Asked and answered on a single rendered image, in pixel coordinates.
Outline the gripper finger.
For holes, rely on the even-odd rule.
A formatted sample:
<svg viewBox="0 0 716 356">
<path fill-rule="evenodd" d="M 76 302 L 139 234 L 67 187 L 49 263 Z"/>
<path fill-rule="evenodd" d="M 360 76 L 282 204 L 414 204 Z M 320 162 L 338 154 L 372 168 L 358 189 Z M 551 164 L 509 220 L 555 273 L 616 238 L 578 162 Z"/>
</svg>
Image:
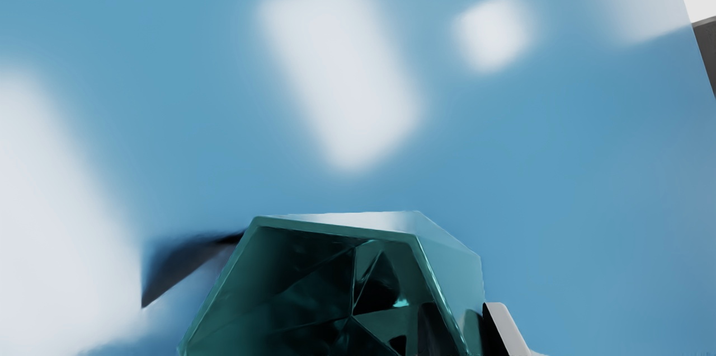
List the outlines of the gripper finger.
<svg viewBox="0 0 716 356">
<path fill-rule="evenodd" d="M 532 356 L 504 303 L 484 303 L 482 315 L 485 356 Z"/>
</svg>

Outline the teal faceted mug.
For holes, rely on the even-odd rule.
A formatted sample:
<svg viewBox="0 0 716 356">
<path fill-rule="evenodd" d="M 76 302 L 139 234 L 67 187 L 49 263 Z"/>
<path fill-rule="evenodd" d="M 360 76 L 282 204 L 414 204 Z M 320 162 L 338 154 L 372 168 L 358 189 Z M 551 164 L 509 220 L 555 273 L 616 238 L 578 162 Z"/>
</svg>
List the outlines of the teal faceted mug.
<svg viewBox="0 0 716 356">
<path fill-rule="evenodd" d="M 483 356 L 481 259 L 420 212 L 255 217 L 180 356 Z"/>
</svg>

